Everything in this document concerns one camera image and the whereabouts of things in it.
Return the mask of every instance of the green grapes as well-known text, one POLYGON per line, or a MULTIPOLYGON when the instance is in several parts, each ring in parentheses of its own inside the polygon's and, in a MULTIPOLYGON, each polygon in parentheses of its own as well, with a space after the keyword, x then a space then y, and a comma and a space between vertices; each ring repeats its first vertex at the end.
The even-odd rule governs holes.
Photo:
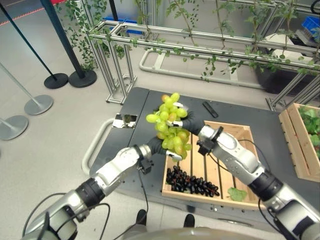
POLYGON ((167 126, 166 121, 180 121, 185 118, 188 113, 184 108, 174 105, 180 98, 179 93, 175 92, 171 96, 162 95, 162 104, 158 111, 148 114, 145 119, 148 123, 154 124, 154 129, 157 131, 157 138, 163 140, 161 146, 176 154, 179 154, 182 159, 187 157, 187 151, 190 151, 192 145, 189 141, 190 132, 179 127, 167 126))

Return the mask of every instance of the blue bin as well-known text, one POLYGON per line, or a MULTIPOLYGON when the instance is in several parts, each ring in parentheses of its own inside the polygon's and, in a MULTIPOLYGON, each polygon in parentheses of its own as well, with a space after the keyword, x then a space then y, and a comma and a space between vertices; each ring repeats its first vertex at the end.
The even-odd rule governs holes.
MULTIPOLYGON (((106 16, 103 18, 104 20, 109 20, 109 21, 113 21, 114 17, 113 16, 106 16)), ((130 19, 120 19, 118 18, 118 22, 120 23, 130 23, 130 24, 136 24, 137 21, 135 20, 130 20, 130 19)), ((142 31, 136 31, 136 30, 127 30, 126 31, 128 34, 140 34, 142 35, 142 31)))
POLYGON ((305 27, 311 35, 315 34, 315 28, 320 28, 320 17, 315 17, 315 16, 307 16, 302 23, 302 26, 305 27))

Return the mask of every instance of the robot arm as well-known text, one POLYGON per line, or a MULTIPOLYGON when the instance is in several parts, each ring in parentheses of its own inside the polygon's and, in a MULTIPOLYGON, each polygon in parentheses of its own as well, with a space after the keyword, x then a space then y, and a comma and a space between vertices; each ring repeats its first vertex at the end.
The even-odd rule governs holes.
POLYGON ((234 136, 223 132, 222 127, 212 129, 203 121, 197 122, 197 127, 186 120, 176 124, 198 135, 201 154, 212 152, 232 175, 250 187, 275 214, 274 222, 286 239, 320 238, 320 214, 313 206, 265 169, 252 152, 242 147, 234 136))
POLYGON ((149 161, 155 153, 167 154, 181 160, 181 156, 165 151, 161 148, 161 140, 153 138, 148 144, 126 147, 120 150, 114 159, 107 162, 96 171, 87 181, 77 189, 69 191, 43 213, 36 217, 27 227, 22 240, 37 239, 44 226, 45 214, 49 215, 49 230, 43 235, 46 240, 73 240, 77 235, 77 225, 73 220, 67 221, 76 215, 78 222, 82 222, 89 215, 92 206, 108 196, 118 187, 127 174, 135 169, 147 174, 151 170, 149 161))

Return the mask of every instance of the shoe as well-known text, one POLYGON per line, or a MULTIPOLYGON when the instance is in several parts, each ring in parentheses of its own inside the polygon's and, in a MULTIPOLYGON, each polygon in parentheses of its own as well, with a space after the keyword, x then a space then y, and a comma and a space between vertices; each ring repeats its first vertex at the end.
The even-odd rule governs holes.
POLYGON ((185 216, 184 228, 194 228, 195 227, 195 217, 192 214, 188 214, 185 216))
POLYGON ((146 211, 144 209, 140 209, 138 214, 136 215, 136 220, 135 223, 136 224, 141 224, 141 225, 147 225, 147 215, 146 215, 146 211))

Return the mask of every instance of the wooden crate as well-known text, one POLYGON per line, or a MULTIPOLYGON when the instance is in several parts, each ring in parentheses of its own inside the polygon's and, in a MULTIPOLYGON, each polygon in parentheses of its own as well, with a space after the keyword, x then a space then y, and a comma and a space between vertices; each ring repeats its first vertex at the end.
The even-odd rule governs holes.
MULTIPOLYGON (((301 106, 303 105, 293 103, 279 114, 279 119, 296 175, 300 179, 320 182, 320 161, 299 114, 301 106)), ((318 107, 307 107, 320 110, 318 107)))
MULTIPOLYGON (((205 123, 210 125, 214 129, 218 129, 220 126, 222 126, 225 132, 232 134, 238 140, 247 139, 253 141, 249 126, 214 121, 205 121, 205 123)), ((166 158, 162 184, 162 196, 181 199, 185 201, 215 204, 247 210, 257 210, 257 196, 248 188, 247 185, 243 184, 236 177, 232 176, 228 171, 219 167, 209 156, 202 156, 200 153, 198 153, 199 146, 197 145, 197 141, 198 136, 191 134, 189 143, 192 144, 192 150, 188 152, 188 156, 186 159, 176 163, 173 162, 170 157, 166 158), (220 196, 210 197, 195 193, 190 194, 171 191, 171 185, 166 184, 167 168, 173 169, 174 165, 180 166, 180 168, 183 171, 186 171, 186 173, 190 176, 196 176, 197 178, 203 177, 203 179, 207 182, 212 182, 212 184, 218 186, 218 192, 220 193, 220 196), (231 200, 228 194, 228 189, 230 187, 236 187, 239 190, 246 191, 246 198, 242 202, 231 200)), ((256 148, 252 143, 248 141, 240 141, 240 144, 244 148, 253 152, 258 158, 256 148)), ((220 166, 226 167, 220 160, 217 159, 217 161, 219 162, 220 166)))

